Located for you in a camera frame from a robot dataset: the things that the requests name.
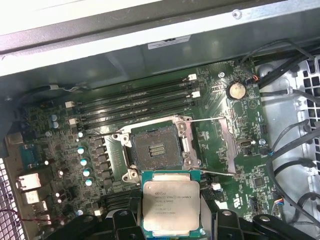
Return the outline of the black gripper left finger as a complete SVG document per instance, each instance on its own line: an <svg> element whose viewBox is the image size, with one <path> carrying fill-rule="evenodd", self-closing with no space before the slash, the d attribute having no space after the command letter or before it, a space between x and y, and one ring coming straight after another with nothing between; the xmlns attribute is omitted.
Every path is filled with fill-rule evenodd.
<svg viewBox="0 0 320 240"><path fill-rule="evenodd" d="M142 240L141 190L115 193L104 198L111 207L106 216L83 214L46 237L47 240Z"/></svg>

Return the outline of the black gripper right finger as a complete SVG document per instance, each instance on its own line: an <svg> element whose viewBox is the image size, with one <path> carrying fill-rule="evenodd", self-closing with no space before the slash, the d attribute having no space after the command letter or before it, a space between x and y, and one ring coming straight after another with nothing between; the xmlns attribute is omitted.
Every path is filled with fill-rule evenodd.
<svg viewBox="0 0 320 240"><path fill-rule="evenodd" d="M207 204L210 220L210 240L296 240L298 231L282 220L269 215L256 215L252 221L239 217L234 211L219 208L210 200L208 191L200 196Z"/></svg>

